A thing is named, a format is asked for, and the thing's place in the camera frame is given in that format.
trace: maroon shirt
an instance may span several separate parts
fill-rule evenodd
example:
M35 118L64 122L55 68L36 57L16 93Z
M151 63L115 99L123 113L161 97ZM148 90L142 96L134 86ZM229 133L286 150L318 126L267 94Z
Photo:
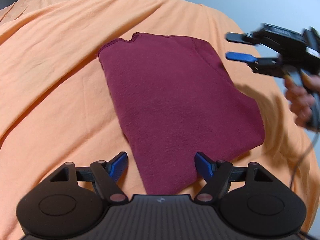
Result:
M230 161L262 144L257 103L234 87L208 42L135 33L104 45L99 58L148 194L196 181L197 151Z

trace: black cable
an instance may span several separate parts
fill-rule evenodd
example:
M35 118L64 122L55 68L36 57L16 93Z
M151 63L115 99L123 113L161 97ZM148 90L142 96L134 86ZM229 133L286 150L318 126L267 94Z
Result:
M311 235L308 235L308 233L303 232L301 230L300 230L299 234L301 234L303 237L305 237L306 239L309 239L309 240L319 240L319 239L317 239L317 238L315 238L315 237L313 237Z
M318 139L319 139L319 131L316 132L316 134L313 137L313 140L312 140L310 146L306 149L306 151L302 154L302 156L299 158L299 160L297 161L296 165L294 166L293 172L292 172L292 176L291 176L291 181L290 181L290 189L292 189L293 180L294 180L294 177L295 177L295 175L297 173L297 170L298 170L300 164L303 162L305 157L307 157L308 154L311 152L311 150L313 149L313 147L317 143Z
M299 235L299 234L300 234L300 232L296 233L295 235L296 235L297 237L299 237L300 240L305 240L305 239L303 239L302 236Z

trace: logo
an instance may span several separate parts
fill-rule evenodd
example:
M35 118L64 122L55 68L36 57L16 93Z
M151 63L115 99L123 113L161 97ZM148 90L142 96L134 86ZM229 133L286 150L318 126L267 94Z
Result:
M161 197L161 198L158 198L157 201L158 201L159 203L162 203L162 202L165 201L165 199L164 199L163 197Z

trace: orange bedsheet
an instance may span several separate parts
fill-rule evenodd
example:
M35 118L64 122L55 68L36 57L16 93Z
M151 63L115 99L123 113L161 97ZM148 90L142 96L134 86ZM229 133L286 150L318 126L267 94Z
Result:
M215 9L182 0L19 0L1 10L0 19L1 240L23 236L15 216L18 201L66 161L88 166L126 151L129 168L120 186L129 196L145 193L97 58L98 49L117 37L185 35L214 47L235 86L259 104L266 131L263 145L234 165L259 162L288 185L310 144L273 78L225 59L226 51L258 54L225 41L226 32L241 30ZM182 193L194 195L203 184ZM303 229L308 230L320 192L314 153L301 164L293 190L307 205Z

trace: human hand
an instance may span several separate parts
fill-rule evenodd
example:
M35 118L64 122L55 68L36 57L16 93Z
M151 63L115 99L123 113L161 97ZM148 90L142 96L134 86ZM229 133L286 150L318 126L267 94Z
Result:
M302 81L307 88L320 93L319 76L308 76L303 73ZM308 94L303 87L295 85L288 75L285 76L284 86L287 89L285 98L291 102L290 110L297 115L295 123L301 127L306 127L306 123L312 115L310 107L315 103L314 97Z

